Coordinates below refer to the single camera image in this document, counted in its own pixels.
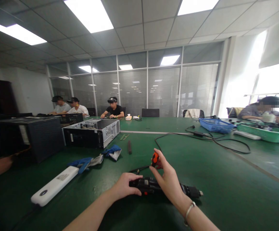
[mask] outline ceiling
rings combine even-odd
[[[181,0],[102,2],[114,29],[90,34],[62,0],[0,0],[1,25],[17,23],[48,41],[30,46],[0,32],[0,68],[45,73],[45,63],[259,34],[279,22],[279,0],[219,0],[181,16]]]

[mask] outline green plastic basket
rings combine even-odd
[[[279,132],[267,131],[264,129],[250,127],[243,124],[237,124],[237,130],[260,136],[265,141],[279,143]]]

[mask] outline white power strip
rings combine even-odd
[[[31,202],[41,207],[49,203],[77,174],[79,168],[69,166],[31,197]]]
[[[234,134],[244,136],[244,137],[252,139],[252,140],[261,140],[260,136],[256,136],[256,135],[246,133],[246,132],[242,132],[242,131],[234,131]]]

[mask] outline table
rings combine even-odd
[[[122,132],[110,144],[122,148],[117,162],[105,158],[99,166],[76,176],[45,207],[34,212],[19,230],[62,230],[103,191],[109,189],[121,173],[149,164],[156,147],[155,132],[186,133],[186,127],[207,132],[191,118],[143,118],[142,122],[120,120]],[[129,137],[120,141],[123,134]],[[252,154],[243,158],[256,163],[265,155],[276,155],[279,144],[258,145],[244,137]],[[132,143],[128,154],[127,142]],[[279,230],[279,182],[212,141],[200,141],[179,135],[158,140],[164,155],[176,169],[181,183],[194,185],[204,196],[197,200],[201,210],[221,230]],[[84,157],[96,157],[101,150],[66,147],[40,164],[14,166],[0,176],[0,230],[9,230],[31,208],[30,197],[62,172],[67,163]],[[150,170],[141,172],[150,176]],[[129,196],[117,201],[105,214],[100,230],[190,230],[165,196]]]

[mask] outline power drill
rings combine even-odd
[[[145,178],[140,178],[140,179],[137,179],[134,181],[130,181],[129,186],[138,188],[145,195],[154,194],[155,192],[163,193],[158,182],[151,177],[145,177]],[[195,187],[185,186],[183,184],[180,184],[180,187],[181,187],[183,193],[186,194],[189,198],[199,198],[204,195],[202,191],[199,191]]]

